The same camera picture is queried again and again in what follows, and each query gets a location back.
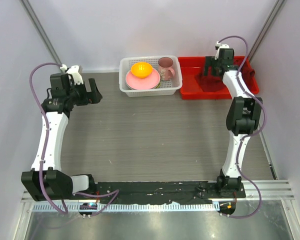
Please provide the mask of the red t-shirt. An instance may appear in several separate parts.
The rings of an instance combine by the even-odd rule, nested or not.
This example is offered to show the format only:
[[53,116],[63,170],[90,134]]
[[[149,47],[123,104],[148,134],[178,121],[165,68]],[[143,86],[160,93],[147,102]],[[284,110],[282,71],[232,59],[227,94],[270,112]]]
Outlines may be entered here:
[[[254,94],[258,93],[259,87],[255,79],[255,70],[245,62],[240,72],[248,89]],[[220,77],[211,75],[211,69],[209,69],[207,76],[204,76],[202,73],[197,74],[195,80],[204,92],[227,90]]]

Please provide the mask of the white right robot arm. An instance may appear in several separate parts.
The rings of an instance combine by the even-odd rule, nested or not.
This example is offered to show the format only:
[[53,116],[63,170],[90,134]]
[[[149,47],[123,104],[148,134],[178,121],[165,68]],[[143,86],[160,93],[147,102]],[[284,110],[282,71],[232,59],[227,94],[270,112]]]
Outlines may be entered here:
[[203,76],[219,77],[227,87],[232,102],[226,117],[226,128],[229,131],[229,145],[226,159],[216,179],[216,193],[223,198],[239,192],[242,186],[242,166],[245,149],[251,135],[257,130],[262,107],[261,98],[256,98],[249,90],[242,73],[233,64],[234,61],[223,61],[214,56],[207,56]]

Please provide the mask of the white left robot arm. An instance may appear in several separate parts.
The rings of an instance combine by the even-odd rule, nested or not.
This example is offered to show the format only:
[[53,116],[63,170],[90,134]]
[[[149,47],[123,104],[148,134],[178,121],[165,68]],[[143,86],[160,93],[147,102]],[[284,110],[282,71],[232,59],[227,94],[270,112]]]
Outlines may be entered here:
[[77,192],[90,200],[97,192],[91,174],[68,176],[61,169],[61,149],[64,133],[74,106],[98,104],[103,96],[94,78],[89,78],[90,91],[85,84],[75,84],[72,75],[55,73],[50,76],[48,97],[42,102],[42,132],[37,156],[30,168],[21,174],[21,182],[31,197],[44,201],[46,193],[51,200],[70,200]]

